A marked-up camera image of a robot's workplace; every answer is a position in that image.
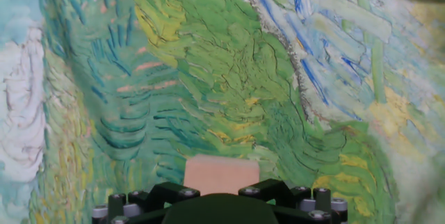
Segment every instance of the screw head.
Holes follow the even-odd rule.
[[[325,220],[327,218],[330,218],[331,215],[329,213],[326,213],[325,211],[321,210],[312,210],[309,212],[309,216],[316,220]]]
[[[259,193],[259,189],[257,189],[256,187],[253,187],[253,186],[248,186],[241,190],[242,190],[242,192],[249,194],[249,195]]]
[[[343,199],[343,198],[333,198],[332,201],[333,202],[345,202],[345,199]]]
[[[115,199],[121,198],[121,197],[125,197],[125,194],[123,194],[123,193],[115,193],[115,194],[113,194],[113,198],[115,198]]]
[[[125,224],[128,223],[130,219],[126,216],[116,216],[113,220],[111,220],[111,224]]]
[[[191,197],[194,196],[197,191],[195,189],[182,189],[180,193],[184,196]]]
[[[97,206],[95,207],[95,209],[105,209],[105,208],[107,208],[106,205],[97,205]]]

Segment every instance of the painted backdrop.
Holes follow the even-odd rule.
[[[0,4],[0,223],[89,223],[198,153],[444,218],[443,0]]]

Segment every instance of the pink block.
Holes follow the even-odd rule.
[[[184,186],[210,193],[238,194],[243,187],[259,182],[256,161],[198,154],[186,163]]]

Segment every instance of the van gogh style painting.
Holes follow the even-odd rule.
[[[89,223],[187,158],[441,223],[441,0],[0,0],[0,223]]]

